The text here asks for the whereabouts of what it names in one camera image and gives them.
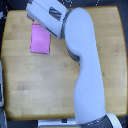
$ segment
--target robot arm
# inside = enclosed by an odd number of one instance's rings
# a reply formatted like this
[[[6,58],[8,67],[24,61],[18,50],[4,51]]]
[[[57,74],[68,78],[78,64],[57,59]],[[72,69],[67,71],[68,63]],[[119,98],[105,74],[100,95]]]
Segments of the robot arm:
[[[93,128],[121,125],[105,111],[104,87],[98,58],[93,22],[82,8],[67,12],[57,0],[29,0],[28,17],[36,20],[58,39],[65,38],[70,56],[79,62],[80,73],[74,87],[76,123]]]

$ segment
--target pink sponge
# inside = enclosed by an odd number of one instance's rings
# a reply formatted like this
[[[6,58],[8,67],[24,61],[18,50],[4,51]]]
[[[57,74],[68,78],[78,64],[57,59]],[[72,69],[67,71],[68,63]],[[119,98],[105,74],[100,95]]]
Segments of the pink sponge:
[[[50,33],[39,24],[32,24],[30,51],[49,54]]]

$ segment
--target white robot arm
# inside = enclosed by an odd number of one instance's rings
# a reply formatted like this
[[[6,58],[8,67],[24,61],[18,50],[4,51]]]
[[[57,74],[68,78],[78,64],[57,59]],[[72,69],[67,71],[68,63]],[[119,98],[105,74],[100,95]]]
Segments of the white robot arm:
[[[70,56],[79,62],[80,73],[74,87],[76,123],[83,127],[121,128],[114,114],[105,111],[104,87],[93,22],[82,8],[73,11],[57,0],[29,0],[28,17],[36,20],[58,39],[64,38]]]

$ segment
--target wooden table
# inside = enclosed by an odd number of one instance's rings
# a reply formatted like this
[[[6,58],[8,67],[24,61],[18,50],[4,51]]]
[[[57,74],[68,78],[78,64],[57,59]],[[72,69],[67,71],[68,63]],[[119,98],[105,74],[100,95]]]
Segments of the wooden table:
[[[118,9],[95,7],[86,10],[94,22],[106,111],[125,116],[127,59]],[[31,53],[32,22],[26,15],[26,11],[10,11],[3,35],[1,61],[7,118],[72,118],[73,88],[79,65],[68,55],[65,41],[54,37],[51,37],[50,55]]]

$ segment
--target pink object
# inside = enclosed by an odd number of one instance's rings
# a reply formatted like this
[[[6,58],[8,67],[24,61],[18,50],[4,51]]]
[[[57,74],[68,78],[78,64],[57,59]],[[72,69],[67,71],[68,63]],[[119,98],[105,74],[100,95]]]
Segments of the pink object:
[[[30,51],[49,54],[50,33],[39,24],[32,24]]]

